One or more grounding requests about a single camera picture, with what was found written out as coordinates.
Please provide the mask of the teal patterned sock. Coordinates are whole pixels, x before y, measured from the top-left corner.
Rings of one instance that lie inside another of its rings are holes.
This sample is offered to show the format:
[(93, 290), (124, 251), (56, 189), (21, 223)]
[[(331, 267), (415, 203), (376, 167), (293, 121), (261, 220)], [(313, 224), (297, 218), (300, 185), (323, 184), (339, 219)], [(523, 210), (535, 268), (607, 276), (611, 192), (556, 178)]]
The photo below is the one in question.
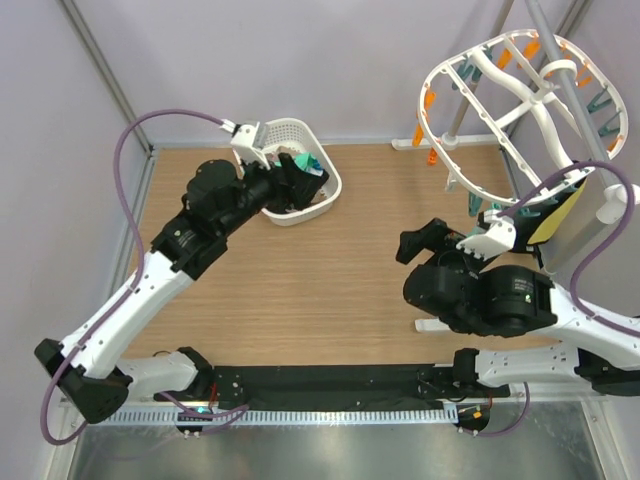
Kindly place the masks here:
[(300, 153), (294, 157), (296, 166), (304, 171), (315, 176), (321, 176), (324, 172), (324, 168), (318, 161), (318, 159), (311, 153)]

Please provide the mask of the white round clip hanger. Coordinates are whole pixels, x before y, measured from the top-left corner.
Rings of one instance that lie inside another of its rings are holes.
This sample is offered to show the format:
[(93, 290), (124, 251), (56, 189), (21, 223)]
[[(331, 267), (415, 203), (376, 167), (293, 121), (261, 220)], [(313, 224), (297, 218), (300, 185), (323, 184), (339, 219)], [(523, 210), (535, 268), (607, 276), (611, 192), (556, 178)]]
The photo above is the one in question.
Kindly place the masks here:
[[(526, 31), (530, 29), (518, 29), (522, 31), (522, 36), (516, 37), (513, 40), (514, 46), (521, 52), (523, 52), (530, 60), (533, 68), (538, 69), (545, 65), (548, 60), (541, 60), (541, 52), (542, 46), (535, 40), (526, 36)], [(462, 52), (455, 54), (451, 57), (455, 57), (464, 51), (473, 48), (477, 45), (469, 47)], [(613, 82), (608, 78), (608, 76), (604, 73), (604, 71), (595, 63), (594, 60), (591, 61), (600, 69), (600, 71), (607, 77), (609, 82), (616, 88)], [(427, 76), (438, 67), (437, 64), (428, 74)], [(510, 112), (512, 109), (517, 107), (520, 103), (518, 97), (513, 95), (508, 90), (502, 88), (501, 86), (495, 84), (490, 79), (486, 78), (481, 74), (480, 71), (476, 70), (471, 62), (467, 62), (462, 65), (458, 65), (456, 67), (458, 73), (462, 76), (463, 80), (470, 84), (472, 89), (474, 90), (475, 95), (478, 100), (485, 106), (488, 113), (494, 118), (500, 118), (503, 115)], [(420, 92), (422, 87), (425, 84), (427, 76), (420, 87), (418, 100), (417, 100), (417, 108), (420, 97)], [(436, 76), (431, 84), (432, 92), (427, 97), (426, 105), (428, 108), (428, 119), (429, 125), (433, 134), (437, 137), (441, 137), (444, 135), (451, 135), (454, 139), (457, 140), (458, 145), (455, 149), (451, 150), (449, 155), (453, 161), (455, 161), (458, 166), (461, 168), (462, 173), (471, 180), (474, 184), (481, 186), (484, 190), (500, 197), (506, 198), (515, 198), (510, 196), (505, 196), (503, 194), (498, 194), (491, 190), (489, 187), (485, 186), (479, 181), (474, 180), (470, 173), (468, 173), (459, 163), (458, 160), (455, 159), (453, 153), (455, 150), (462, 147), (474, 147), (474, 146), (495, 146), (498, 148), (499, 152), (504, 154), (506, 160), (516, 173), (521, 177), (522, 180), (526, 183), (526, 185), (533, 187), (530, 183), (527, 176), (520, 170), (520, 168), (516, 165), (515, 160), (501, 148), (500, 144), (495, 140), (491, 140), (489, 142), (482, 142), (480, 144), (471, 144), (469, 142), (469, 137), (471, 136), (483, 136), (489, 135), (491, 133), (490, 129), (486, 126), (486, 124), (480, 119), (479, 115), (476, 113), (473, 107), (463, 107), (461, 105), (463, 101), (462, 95), (459, 93), (457, 85), (447, 76), (438, 75)], [(590, 111), (590, 115), (593, 117), (593, 122), (595, 128), (599, 131), (601, 138), (600, 141), (605, 147), (605, 149), (611, 149), (615, 140), (615, 130), (619, 127), (619, 121), (616, 117), (616, 106), (615, 104), (609, 102), (608, 93), (604, 92), (603, 88), (600, 86), (599, 82), (596, 78), (592, 77), (587, 70), (583, 70), (581, 72), (580, 77), (577, 80), (577, 93), (579, 99), (586, 105)], [(432, 150), (429, 142), (423, 136), (422, 131), (419, 126), (419, 122), (417, 119), (417, 125), (414, 130), (412, 138), (404, 141), (395, 141), (394, 145), (396, 148), (425, 148), (428, 150), (428, 162), (429, 164), (435, 164), (436, 162), (442, 162), (445, 167), (446, 164), (436, 155), (435, 151)], [(530, 168), (535, 172), (535, 174), (543, 179), (543, 174), (538, 167), (535, 166), (532, 155), (528, 153), (522, 145), (522, 140), (525, 134), (531, 134), (534, 140), (538, 141), (541, 145), (541, 153), (543, 155), (544, 161), (547, 163), (547, 166), (551, 169), (557, 170), (557, 166), (555, 162), (549, 156), (546, 146), (544, 144), (544, 140), (541, 135), (541, 131), (537, 125), (537, 122), (534, 119), (534, 116), (530, 113), (523, 115), (518, 120), (514, 121), (512, 124), (508, 125), (504, 129), (505, 134), (511, 140), (513, 146), (521, 153), (524, 159), (530, 165)], [(466, 188), (460, 184), (449, 184), (447, 182), (446, 187), (448, 189), (452, 189), (456, 186), (460, 186), (466, 190)], [(569, 191), (571, 188), (559, 193), (554, 198), (548, 200), (556, 200), (559, 196)], [(482, 198), (479, 198), (470, 192), (469, 200), (471, 203), (471, 207), (473, 209), (477, 209), (482, 202), (493, 203), (490, 201), (486, 201)]]

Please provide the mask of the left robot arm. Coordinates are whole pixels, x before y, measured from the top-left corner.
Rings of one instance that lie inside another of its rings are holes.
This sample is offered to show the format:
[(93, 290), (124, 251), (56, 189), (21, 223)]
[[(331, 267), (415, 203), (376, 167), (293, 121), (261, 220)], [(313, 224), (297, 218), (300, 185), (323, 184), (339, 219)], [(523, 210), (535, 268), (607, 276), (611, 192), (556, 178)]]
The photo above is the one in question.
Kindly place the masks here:
[(43, 340), (35, 356), (89, 424), (126, 401), (164, 393), (200, 400), (214, 382), (212, 365), (191, 347), (124, 360), (129, 344), (174, 297), (227, 250), (228, 237), (267, 206), (309, 207), (330, 175), (318, 161), (300, 168), (282, 153), (266, 168), (227, 160), (202, 163), (182, 209), (154, 238), (139, 267), (103, 307), (61, 341)]

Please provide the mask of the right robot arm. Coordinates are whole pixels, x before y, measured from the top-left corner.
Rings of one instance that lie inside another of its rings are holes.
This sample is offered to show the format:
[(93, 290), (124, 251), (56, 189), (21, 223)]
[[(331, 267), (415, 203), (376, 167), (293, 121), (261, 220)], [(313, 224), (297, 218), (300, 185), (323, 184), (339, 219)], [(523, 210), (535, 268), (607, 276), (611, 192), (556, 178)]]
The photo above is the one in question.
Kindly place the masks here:
[(450, 366), (423, 377), (435, 398), (506, 391), (511, 384), (578, 382), (604, 395), (639, 394), (639, 320), (584, 301), (548, 276), (519, 265), (488, 265), (500, 250), (468, 249), (483, 236), (466, 237), (434, 218), (399, 237), (396, 259), (416, 266), (403, 286), (405, 301), (428, 314), (421, 332), (444, 325), (458, 334), (515, 338), (527, 334), (556, 344), (512, 351), (465, 348)]

